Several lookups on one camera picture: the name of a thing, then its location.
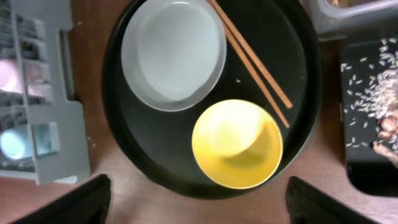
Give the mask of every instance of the white bowl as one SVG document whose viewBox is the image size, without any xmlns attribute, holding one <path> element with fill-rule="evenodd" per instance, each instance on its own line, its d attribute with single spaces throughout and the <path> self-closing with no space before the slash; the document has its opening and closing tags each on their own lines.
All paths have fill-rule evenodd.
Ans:
<svg viewBox="0 0 398 224">
<path fill-rule="evenodd" d="M 148 0 L 124 33 L 121 62 L 133 93 L 161 111 L 199 103 L 226 59 L 222 22 L 205 0 Z"/>
</svg>

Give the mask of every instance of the black tray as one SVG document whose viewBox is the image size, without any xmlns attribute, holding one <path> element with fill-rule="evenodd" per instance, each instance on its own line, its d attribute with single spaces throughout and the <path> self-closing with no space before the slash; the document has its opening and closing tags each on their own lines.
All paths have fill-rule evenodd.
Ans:
<svg viewBox="0 0 398 224">
<path fill-rule="evenodd" d="M 291 127 L 284 128 L 277 119 L 284 137 L 284 154 L 274 178 L 300 152 L 318 118 L 322 61 L 317 36 L 298 1 L 218 2 L 294 104 L 288 110 L 277 100 Z M 221 79 L 199 104 L 166 113 L 140 102 L 124 79 L 120 48 L 124 30 L 142 3 L 133 1 L 123 12 L 109 40 L 104 61 L 104 109 L 121 149 L 150 180 L 182 195 L 228 198 L 256 189 L 233 190 L 212 182 L 194 160 L 192 130 L 199 115 L 221 100 L 249 100 L 277 118 L 274 110 L 229 44 Z"/>
<path fill-rule="evenodd" d="M 354 93 L 363 92 L 364 88 L 369 85 L 371 75 L 376 77 L 388 68 L 379 63 L 379 48 L 383 46 L 380 40 L 382 38 L 398 39 L 397 22 L 398 20 L 395 20 L 391 24 L 352 35 L 345 41 L 341 52 L 341 62 L 352 66 L 351 70 L 345 70 L 341 74 L 342 114 L 348 178 L 358 190 L 364 193 L 395 197 L 398 197 L 398 168 L 395 168 L 384 156 L 376 154 L 371 147 L 373 141 L 380 140 L 376 132 L 377 120 L 376 118 L 368 118 L 364 112 L 352 110 L 349 106 L 355 102 L 357 97 L 349 95 L 347 90 L 352 90 Z M 389 43 L 386 53 L 394 54 L 396 51 L 398 51 L 398 43 Z M 368 60 L 360 62 L 359 60 L 363 57 L 367 57 Z M 373 70 L 368 66 L 370 63 L 375 66 Z M 353 74 L 356 74 L 357 80 L 363 80 L 361 85 L 349 86 L 349 80 Z M 357 122 L 350 126 L 353 118 L 356 118 Z M 365 121 L 368 122 L 367 128 L 363 128 Z M 359 147 L 346 146 L 352 141 L 352 137 L 356 138 L 357 144 L 365 142 L 369 146 L 361 144 L 359 144 Z"/>
</svg>

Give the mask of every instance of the pink object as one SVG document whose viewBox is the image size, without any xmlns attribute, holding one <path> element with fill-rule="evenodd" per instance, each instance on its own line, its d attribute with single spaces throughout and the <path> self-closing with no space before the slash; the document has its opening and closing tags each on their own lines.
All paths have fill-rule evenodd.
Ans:
<svg viewBox="0 0 398 224">
<path fill-rule="evenodd" d="M 27 78 L 30 82 L 42 79 L 41 69 L 38 65 L 28 65 Z M 0 90 L 9 93 L 22 94 L 22 82 L 19 77 L 19 70 L 15 60 L 0 60 Z M 29 85 L 28 94 L 30 96 L 45 96 L 45 90 L 40 85 Z"/>
</svg>

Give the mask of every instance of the brown table surface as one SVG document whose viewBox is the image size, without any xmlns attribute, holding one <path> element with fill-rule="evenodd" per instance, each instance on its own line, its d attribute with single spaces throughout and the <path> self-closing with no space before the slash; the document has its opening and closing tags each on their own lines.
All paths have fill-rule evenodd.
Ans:
<svg viewBox="0 0 398 224">
<path fill-rule="evenodd" d="M 108 37 L 128 0 L 73 0 L 75 28 L 70 34 L 75 88 L 84 105 L 91 138 L 92 176 L 113 181 L 108 223 L 288 223 L 284 192 L 296 175 L 349 207 L 381 223 L 398 223 L 398 199 L 373 197 L 348 181 L 340 123 L 339 43 L 323 44 L 325 101 L 307 145 L 278 178 L 249 194 L 227 200 L 197 200 L 177 195 L 145 178 L 122 153 L 108 128 L 101 102 L 101 72 Z M 76 185 L 0 178 L 0 223 L 24 216 Z"/>
</svg>

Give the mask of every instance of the pair of chopsticks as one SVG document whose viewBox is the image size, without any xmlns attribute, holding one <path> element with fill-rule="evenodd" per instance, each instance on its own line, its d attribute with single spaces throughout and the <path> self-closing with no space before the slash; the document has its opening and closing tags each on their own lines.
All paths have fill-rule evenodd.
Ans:
<svg viewBox="0 0 398 224">
<path fill-rule="evenodd" d="M 235 52 L 238 54 L 239 58 L 242 60 L 243 64 L 246 66 L 247 70 L 253 77 L 254 81 L 256 81 L 257 85 L 263 92 L 263 94 L 266 96 L 267 100 L 277 113 L 278 117 L 280 120 L 282 120 L 283 124 L 285 125 L 286 128 L 289 127 L 289 123 L 287 122 L 284 114 L 280 111 L 277 103 L 275 100 L 272 98 L 271 94 L 267 90 L 267 87 L 265 84 L 262 82 L 260 76 L 257 74 L 256 69 L 252 66 L 250 60 L 248 59 L 248 56 L 251 58 L 251 60 L 254 62 L 254 64 L 257 66 L 258 70 L 262 73 L 264 78 L 269 82 L 271 87 L 274 89 L 274 91 L 277 93 L 279 98 L 282 100 L 284 105 L 287 108 L 293 107 L 292 102 L 287 98 L 286 94 L 284 91 L 280 88 L 278 83 L 274 80 L 272 75 L 268 72 L 267 68 L 264 66 L 264 64 L 261 62 L 261 60 L 258 58 L 258 56 L 254 53 L 253 49 L 249 46 L 249 44 L 246 42 L 242 34 L 238 31 L 238 29 L 235 27 L 235 25 L 232 23 L 232 21 L 228 18 L 228 16 L 225 14 L 225 12 L 222 10 L 220 5 L 216 2 L 216 0 L 207 0 L 207 2 L 213 7 L 213 9 L 217 12 L 218 16 L 221 18 L 223 21 L 224 25 L 224 30 L 225 34 L 227 36 L 227 39 L 229 40 L 230 44 L 232 47 L 235 49 Z"/>
</svg>

